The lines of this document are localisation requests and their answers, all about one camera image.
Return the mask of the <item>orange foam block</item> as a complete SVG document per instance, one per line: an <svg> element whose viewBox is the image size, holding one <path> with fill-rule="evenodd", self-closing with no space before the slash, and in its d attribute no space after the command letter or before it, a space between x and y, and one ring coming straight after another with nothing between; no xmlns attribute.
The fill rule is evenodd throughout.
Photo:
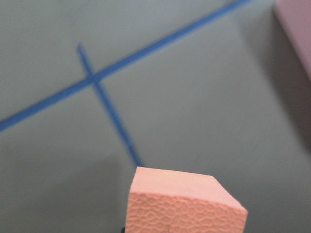
<svg viewBox="0 0 311 233"><path fill-rule="evenodd" d="M210 175L137 167L126 233L242 233L248 211Z"/></svg>

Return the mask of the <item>pink plastic bin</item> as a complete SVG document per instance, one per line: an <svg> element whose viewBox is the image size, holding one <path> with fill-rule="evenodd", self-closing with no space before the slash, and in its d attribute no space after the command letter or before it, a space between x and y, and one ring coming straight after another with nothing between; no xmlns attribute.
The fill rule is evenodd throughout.
<svg viewBox="0 0 311 233"><path fill-rule="evenodd" d="M307 77L311 78L311 1L276 0L274 12L296 52Z"/></svg>

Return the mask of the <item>brown paper table cover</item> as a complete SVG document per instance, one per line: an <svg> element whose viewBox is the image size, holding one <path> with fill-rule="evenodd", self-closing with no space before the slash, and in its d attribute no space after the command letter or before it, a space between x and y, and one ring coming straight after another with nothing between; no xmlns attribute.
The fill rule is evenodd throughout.
<svg viewBox="0 0 311 233"><path fill-rule="evenodd" d="M227 5L3 0L0 117ZM247 233L311 230L311 84L276 14L250 0L101 81L145 166L214 176ZM0 133L3 233L118 233L135 167L93 86Z"/></svg>

